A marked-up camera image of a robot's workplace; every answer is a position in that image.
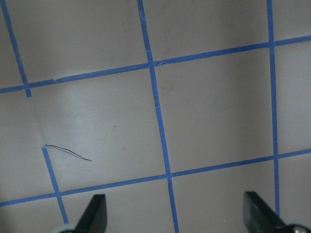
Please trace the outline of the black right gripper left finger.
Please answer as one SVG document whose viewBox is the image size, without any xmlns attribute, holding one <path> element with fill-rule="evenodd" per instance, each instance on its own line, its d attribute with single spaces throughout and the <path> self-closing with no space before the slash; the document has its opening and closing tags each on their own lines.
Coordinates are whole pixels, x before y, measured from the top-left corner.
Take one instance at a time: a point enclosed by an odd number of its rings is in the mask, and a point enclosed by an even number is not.
<svg viewBox="0 0 311 233">
<path fill-rule="evenodd" d="M 74 233 L 104 233 L 107 228 L 105 194 L 94 195 L 82 214 Z"/>
</svg>

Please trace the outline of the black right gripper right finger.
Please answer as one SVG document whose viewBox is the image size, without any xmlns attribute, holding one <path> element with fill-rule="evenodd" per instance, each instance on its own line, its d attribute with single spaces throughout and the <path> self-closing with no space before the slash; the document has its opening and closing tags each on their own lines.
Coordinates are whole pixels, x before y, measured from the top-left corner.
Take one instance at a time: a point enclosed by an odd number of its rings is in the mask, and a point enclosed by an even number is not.
<svg viewBox="0 0 311 233">
<path fill-rule="evenodd" d="M 266 202 L 254 191 L 243 194 L 243 223 L 249 233 L 292 233 Z"/>
</svg>

